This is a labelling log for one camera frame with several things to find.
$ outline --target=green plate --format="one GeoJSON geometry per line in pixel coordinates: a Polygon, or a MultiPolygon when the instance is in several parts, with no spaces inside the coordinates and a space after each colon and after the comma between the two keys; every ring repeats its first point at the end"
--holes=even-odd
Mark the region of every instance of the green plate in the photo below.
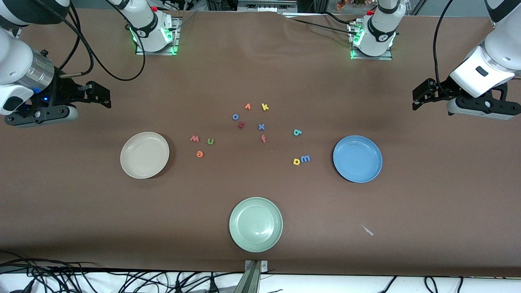
{"type": "Polygon", "coordinates": [[[279,241],[282,215],[277,206],[265,198],[245,199],[231,213],[230,234],[246,251],[266,251],[279,241]]]}

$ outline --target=white scrap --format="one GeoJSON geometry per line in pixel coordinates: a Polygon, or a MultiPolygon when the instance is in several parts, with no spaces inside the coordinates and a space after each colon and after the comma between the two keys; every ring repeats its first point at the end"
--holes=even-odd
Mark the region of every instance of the white scrap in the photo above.
{"type": "Polygon", "coordinates": [[[369,235],[374,236],[375,234],[371,232],[371,230],[367,229],[364,225],[360,225],[365,229],[365,232],[367,232],[369,235]]]}

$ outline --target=white floor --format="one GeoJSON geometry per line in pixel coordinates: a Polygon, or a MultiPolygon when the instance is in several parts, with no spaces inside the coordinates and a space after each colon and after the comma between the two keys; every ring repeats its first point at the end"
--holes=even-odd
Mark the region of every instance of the white floor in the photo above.
{"type": "MultiPolygon", "coordinates": [[[[181,279],[190,273],[183,273],[181,279]]],[[[194,276],[192,280],[197,280],[209,273],[201,273],[194,276]]],[[[121,285],[125,282],[125,276],[114,276],[107,273],[88,273],[89,281],[98,293],[117,293],[121,285]]],[[[168,281],[174,284],[177,273],[168,273],[168,281]]],[[[167,283],[166,276],[163,275],[158,282],[167,283]]],[[[232,288],[237,285],[241,274],[232,274],[215,279],[216,285],[221,289],[220,293],[232,292],[232,288]]],[[[319,292],[345,292],[345,293],[379,293],[385,289],[392,277],[381,276],[318,276],[318,275],[276,275],[266,274],[261,276],[259,293],[273,293],[281,290],[281,293],[319,293],[319,292]]],[[[78,277],[81,289],[84,293],[94,292],[82,277],[78,277]]],[[[9,293],[14,290],[23,289],[31,280],[25,274],[4,274],[0,275],[0,293],[9,293]]],[[[423,277],[398,277],[392,284],[388,293],[429,293],[425,288],[423,277]]],[[[439,293],[456,293],[460,279],[449,277],[436,277],[436,284],[439,293]]],[[[125,292],[133,292],[144,281],[136,281],[129,286],[125,292]]],[[[49,280],[48,284],[56,289],[56,283],[49,280]]],[[[190,293],[201,293],[203,289],[209,288],[209,282],[194,288],[190,293]]],[[[139,290],[139,293],[162,293],[166,288],[156,286],[146,286],[139,290]]],[[[493,279],[493,278],[465,278],[461,293],[480,293],[480,292],[501,292],[519,293],[521,292],[521,280],[519,279],[493,279]]],[[[45,293],[43,285],[35,283],[32,293],[45,293]]]]}

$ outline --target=brown table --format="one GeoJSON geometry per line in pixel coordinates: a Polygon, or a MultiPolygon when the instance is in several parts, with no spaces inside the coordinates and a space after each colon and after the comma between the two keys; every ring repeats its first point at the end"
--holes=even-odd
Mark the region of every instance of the brown table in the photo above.
{"type": "MultiPolygon", "coordinates": [[[[80,16],[110,70],[139,69],[114,11],[80,16]]],[[[405,17],[394,60],[375,62],[351,60],[342,33],[277,14],[198,13],[183,26],[179,54],[147,58],[139,79],[119,82],[100,66],[76,79],[109,88],[112,109],[78,103],[70,123],[0,124],[0,247],[121,268],[237,271],[263,259],[283,273],[521,276],[521,118],[449,117],[445,103],[411,110],[412,89],[434,76],[437,21],[405,17]],[[123,144],[142,131],[171,147],[166,169],[148,180],[119,163],[123,144]],[[333,167],[332,150],[349,135],[382,151],[383,169],[367,184],[333,167]],[[294,166],[302,155],[311,162],[294,166]],[[228,231],[234,206],[254,196],[272,200],[284,219],[280,241],[258,254],[228,231]]],[[[490,30],[487,18],[447,18],[440,76],[490,30]]],[[[75,36],[56,25],[30,26],[21,38],[60,64],[75,36]]],[[[87,65],[80,46],[66,70],[87,65]]],[[[511,99],[520,89],[511,83],[511,99]]]]}

